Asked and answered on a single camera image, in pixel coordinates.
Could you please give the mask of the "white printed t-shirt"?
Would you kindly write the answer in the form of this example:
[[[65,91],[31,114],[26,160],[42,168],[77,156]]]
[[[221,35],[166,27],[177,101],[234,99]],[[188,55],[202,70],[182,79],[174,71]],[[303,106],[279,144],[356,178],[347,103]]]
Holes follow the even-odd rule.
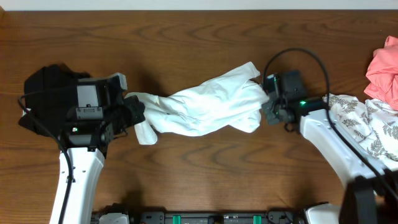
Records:
[[[261,106],[269,98],[254,78],[252,62],[168,97],[130,92],[145,106],[145,121],[135,125],[141,145],[153,145],[159,133],[197,137],[232,126],[254,132],[261,122]]]

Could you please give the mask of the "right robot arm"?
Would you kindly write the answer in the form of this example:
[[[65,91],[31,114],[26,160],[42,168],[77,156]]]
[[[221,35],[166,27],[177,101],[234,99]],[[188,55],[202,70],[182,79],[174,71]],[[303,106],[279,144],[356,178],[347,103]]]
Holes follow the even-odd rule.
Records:
[[[341,205],[305,208],[295,223],[397,223],[397,171],[366,154],[344,130],[322,98],[309,98],[299,71],[264,76],[269,100],[262,106],[269,125],[283,123],[301,134],[341,180]]]

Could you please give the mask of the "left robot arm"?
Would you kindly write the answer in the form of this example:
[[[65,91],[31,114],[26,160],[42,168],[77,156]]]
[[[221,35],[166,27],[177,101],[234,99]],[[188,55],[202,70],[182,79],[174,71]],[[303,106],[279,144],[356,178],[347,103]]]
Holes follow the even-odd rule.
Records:
[[[51,223],[89,223],[96,186],[108,145],[131,126],[145,121],[145,106],[136,96],[125,98],[126,77],[84,78],[65,91],[72,104],[61,122],[58,140],[60,176]]]

